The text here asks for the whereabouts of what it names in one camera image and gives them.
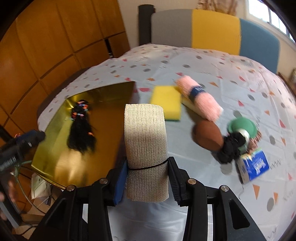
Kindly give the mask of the brown makeup sponge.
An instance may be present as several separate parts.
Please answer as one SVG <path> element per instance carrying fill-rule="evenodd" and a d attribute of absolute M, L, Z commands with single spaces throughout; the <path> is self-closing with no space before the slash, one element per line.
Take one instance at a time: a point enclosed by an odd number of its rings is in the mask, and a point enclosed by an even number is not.
<path fill-rule="evenodd" d="M 194 127 L 196 143 L 212 152 L 218 152 L 224 143 L 223 136 L 218 126 L 209 120 L 200 120 Z"/>

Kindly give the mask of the beige waffle cloth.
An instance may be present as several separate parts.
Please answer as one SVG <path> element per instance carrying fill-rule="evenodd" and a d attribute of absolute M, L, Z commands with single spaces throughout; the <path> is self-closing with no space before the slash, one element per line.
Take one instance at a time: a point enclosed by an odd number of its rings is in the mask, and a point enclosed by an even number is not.
<path fill-rule="evenodd" d="M 167 133 L 161 106 L 125 106 L 125 148 L 128 164 L 127 197 L 140 202 L 167 200 Z"/>

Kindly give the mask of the blue tissue pack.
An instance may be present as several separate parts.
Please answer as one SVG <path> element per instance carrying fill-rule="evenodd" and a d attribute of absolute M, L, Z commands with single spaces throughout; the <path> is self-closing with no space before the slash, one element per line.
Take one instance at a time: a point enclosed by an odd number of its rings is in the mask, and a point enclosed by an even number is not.
<path fill-rule="evenodd" d="M 236 163 L 243 184 L 249 183 L 270 169 L 262 149 L 241 155 Z"/>

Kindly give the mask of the white sponge block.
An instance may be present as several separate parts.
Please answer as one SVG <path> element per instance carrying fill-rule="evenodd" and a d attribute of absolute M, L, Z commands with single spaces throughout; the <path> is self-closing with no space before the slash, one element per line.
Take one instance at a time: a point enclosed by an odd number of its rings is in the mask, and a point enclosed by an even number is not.
<path fill-rule="evenodd" d="M 185 98 L 184 96 L 182 97 L 182 104 L 185 105 L 187 108 L 191 109 L 196 114 L 199 114 L 199 111 L 196 108 L 196 106 L 189 99 Z"/>

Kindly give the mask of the pink dishcloth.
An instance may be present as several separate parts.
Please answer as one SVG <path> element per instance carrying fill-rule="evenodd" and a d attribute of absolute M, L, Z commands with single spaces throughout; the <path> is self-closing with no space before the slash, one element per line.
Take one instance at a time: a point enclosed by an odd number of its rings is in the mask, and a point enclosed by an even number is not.
<path fill-rule="evenodd" d="M 176 80 L 176 85 L 182 96 L 189 99 L 198 109 L 199 116 L 215 122 L 221 116 L 223 108 L 215 98 L 190 76 L 183 76 Z"/>

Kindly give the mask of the yellow sponge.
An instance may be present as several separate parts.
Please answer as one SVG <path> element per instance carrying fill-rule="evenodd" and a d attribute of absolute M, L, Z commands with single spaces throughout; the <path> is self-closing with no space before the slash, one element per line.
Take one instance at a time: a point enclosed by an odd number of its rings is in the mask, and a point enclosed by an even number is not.
<path fill-rule="evenodd" d="M 163 108 L 167 121 L 181 119 L 181 93 L 177 86 L 156 86 L 152 92 L 150 103 Z"/>

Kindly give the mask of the pink satin scrunchie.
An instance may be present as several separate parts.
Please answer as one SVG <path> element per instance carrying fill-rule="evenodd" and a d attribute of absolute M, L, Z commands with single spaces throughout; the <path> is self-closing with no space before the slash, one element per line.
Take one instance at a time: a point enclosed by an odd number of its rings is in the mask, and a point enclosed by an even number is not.
<path fill-rule="evenodd" d="M 261 140 L 262 134 L 260 131 L 257 131 L 257 134 L 254 138 L 250 138 L 247 152 L 248 154 L 251 154 L 253 151 L 255 151 L 258 148 L 258 142 Z"/>

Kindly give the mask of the green silicone squeeze bottle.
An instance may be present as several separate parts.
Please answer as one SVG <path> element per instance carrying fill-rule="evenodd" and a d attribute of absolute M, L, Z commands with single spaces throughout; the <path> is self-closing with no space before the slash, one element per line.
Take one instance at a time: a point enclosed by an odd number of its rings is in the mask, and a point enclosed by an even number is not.
<path fill-rule="evenodd" d="M 229 133 L 241 133 L 245 137 L 245 144 L 239 148 L 241 154 L 247 152 L 249 141 L 255 138 L 258 132 L 254 122 L 244 117 L 231 120 L 227 125 L 227 131 Z"/>

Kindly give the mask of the gold metal tray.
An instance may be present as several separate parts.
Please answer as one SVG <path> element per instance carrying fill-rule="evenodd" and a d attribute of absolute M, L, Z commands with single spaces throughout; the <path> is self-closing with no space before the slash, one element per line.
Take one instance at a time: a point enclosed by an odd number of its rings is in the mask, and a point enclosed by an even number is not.
<path fill-rule="evenodd" d="M 126 104 L 138 103 L 136 83 L 122 82 L 66 99 L 50 119 L 31 166 L 49 183 L 89 186 L 124 155 Z"/>

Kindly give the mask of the wooden wardrobe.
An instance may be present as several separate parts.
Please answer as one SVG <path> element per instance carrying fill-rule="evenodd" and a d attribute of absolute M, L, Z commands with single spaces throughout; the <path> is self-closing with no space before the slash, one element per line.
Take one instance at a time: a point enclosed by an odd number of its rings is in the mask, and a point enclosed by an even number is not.
<path fill-rule="evenodd" d="M 1 125 L 10 135 L 36 129 L 57 87 L 129 49 L 117 1 L 33 1 L 1 40 Z"/>

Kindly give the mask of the wooden side table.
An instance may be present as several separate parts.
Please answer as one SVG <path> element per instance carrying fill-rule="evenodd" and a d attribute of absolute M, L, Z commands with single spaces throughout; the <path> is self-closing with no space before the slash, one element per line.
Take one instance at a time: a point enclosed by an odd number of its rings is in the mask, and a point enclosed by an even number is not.
<path fill-rule="evenodd" d="M 288 77 L 286 77 L 285 75 L 283 75 L 282 73 L 278 73 L 278 76 L 284 81 L 284 83 L 288 86 L 288 88 L 290 89 L 290 91 L 296 95 L 296 87 L 295 87 L 295 83 L 291 82 L 290 79 Z"/>

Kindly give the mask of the grey yellow blue headboard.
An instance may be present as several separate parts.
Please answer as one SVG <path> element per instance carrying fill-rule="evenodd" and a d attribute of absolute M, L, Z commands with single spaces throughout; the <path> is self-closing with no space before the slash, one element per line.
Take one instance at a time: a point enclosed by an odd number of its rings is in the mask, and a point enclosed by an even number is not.
<path fill-rule="evenodd" d="M 152 43 L 217 50 L 255 60 L 276 73 L 280 42 L 248 20 L 201 9 L 170 9 L 152 14 Z"/>

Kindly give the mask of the beige patterned curtain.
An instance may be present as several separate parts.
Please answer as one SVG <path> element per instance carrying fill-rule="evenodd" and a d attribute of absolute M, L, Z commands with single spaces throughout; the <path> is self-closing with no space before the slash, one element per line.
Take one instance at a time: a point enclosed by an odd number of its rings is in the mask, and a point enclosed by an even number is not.
<path fill-rule="evenodd" d="M 199 0 L 196 9 L 215 11 L 235 16 L 237 5 L 237 0 Z"/>

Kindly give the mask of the window with bars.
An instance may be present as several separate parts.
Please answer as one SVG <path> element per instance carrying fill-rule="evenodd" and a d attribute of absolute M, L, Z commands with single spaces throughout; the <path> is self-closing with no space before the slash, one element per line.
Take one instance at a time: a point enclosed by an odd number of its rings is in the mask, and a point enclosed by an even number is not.
<path fill-rule="evenodd" d="M 290 39 L 295 44 L 295 40 L 285 23 L 262 1 L 247 1 L 247 11 L 255 18 L 255 20 L 267 23 L 269 26 L 272 26 L 274 29 L 280 31 L 285 37 Z"/>

